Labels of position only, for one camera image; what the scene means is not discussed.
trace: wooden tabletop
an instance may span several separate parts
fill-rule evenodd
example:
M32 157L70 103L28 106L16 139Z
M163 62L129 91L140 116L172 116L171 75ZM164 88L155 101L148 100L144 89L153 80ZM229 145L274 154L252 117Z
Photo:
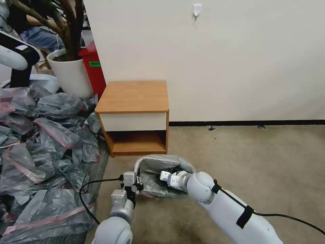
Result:
M169 111L166 81L111 81L95 109L100 114Z

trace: soil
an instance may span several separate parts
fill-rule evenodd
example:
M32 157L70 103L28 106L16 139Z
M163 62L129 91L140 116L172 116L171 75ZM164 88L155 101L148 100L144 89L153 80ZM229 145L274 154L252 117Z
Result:
M56 57L54 57L53 61L57 61L57 62L66 62L66 61L68 61L68 60L67 60L67 56L66 56L65 54L62 54L62 55L60 55L60 56L56 56Z

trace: wooden nightstand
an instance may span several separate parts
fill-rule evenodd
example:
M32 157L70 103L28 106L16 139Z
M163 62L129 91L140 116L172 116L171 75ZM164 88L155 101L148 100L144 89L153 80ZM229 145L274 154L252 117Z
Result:
M167 154L166 81L108 82L95 112L112 157Z

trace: trash bin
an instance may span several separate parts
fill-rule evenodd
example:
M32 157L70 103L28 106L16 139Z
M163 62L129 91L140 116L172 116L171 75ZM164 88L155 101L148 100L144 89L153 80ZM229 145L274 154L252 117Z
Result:
M101 63L99 62L95 42L90 43L78 54L84 60L91 87L94 91L94 94L98 94L99 99L105 90L106 82L104 79Z
M134 166L134 171L140 174L143 183L141 195L146 197L182 198L186 192L174 189L167 182L160 180L161 171L186 171L196 173L196 169L184 158L174 155L147 155L139 158Z

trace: beige carpet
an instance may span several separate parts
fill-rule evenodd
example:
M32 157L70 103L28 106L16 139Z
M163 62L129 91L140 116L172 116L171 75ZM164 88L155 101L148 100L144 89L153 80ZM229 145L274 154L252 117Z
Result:
M184 157L256 211L289 214L325 229L325 126L171 127L169 154ZM138 157L110 158L105 178L132 170ZM97 199L99 221L109 216L110 194L118 183L103 183ZM301 223L269 217L285 244L325 243L325 236ZM189 198L138 197L133 243L232 241ZM86 240L89 244L94 230Z

